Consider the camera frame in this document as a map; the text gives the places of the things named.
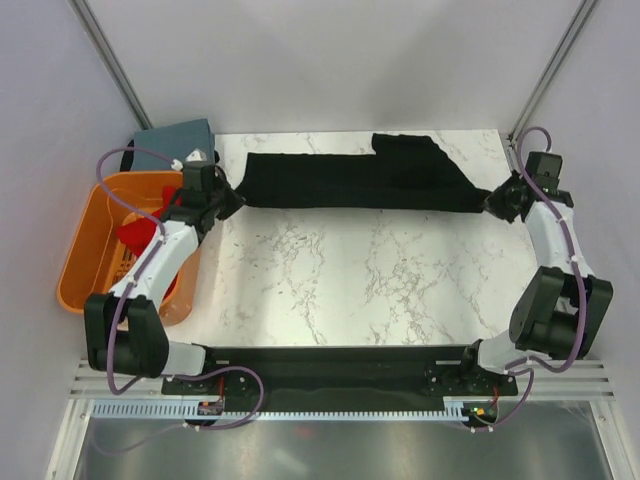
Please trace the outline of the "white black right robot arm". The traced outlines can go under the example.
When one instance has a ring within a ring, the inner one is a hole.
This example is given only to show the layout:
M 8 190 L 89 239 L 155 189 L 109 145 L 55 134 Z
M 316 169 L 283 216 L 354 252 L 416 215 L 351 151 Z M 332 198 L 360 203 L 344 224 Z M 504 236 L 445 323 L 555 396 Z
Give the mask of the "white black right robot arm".
M 612 284 L 596 277 L 581 251 L 571 196 L 557 186 L 553 177 L 513 172 L 485 200 L 496 218 L 522 220 L 538 267 L 508 329 L 465 348 L 457 377 L 469 393 L 483 392 L 494 373 L 515 375 L 524 365 L 565 372 L 589 352 L 612 301 Z

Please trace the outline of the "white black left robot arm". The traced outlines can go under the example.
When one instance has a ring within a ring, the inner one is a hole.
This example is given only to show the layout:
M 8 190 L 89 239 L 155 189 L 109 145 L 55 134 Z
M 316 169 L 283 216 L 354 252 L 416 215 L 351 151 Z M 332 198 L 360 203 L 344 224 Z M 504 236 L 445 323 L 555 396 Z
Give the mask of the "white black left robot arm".
M 165 216 L 157 218 L 107 192 L 155 227 L 147 248 L 125 277 L 108 293 L 90 295 L 84 306 L 89 364 L 106 373 L 114 395 L 142 378 L 184 377 L 198 393 L 211 392 L 219 382 L 220 371 L 205 360 L 203 347 L 168 339 L 159 308 L 179 270 L 215 222 L 229 218 L 245 200 L 218 177 L 209 186 L 185 185 L 177 193 L 180 203 L 168 206 Z

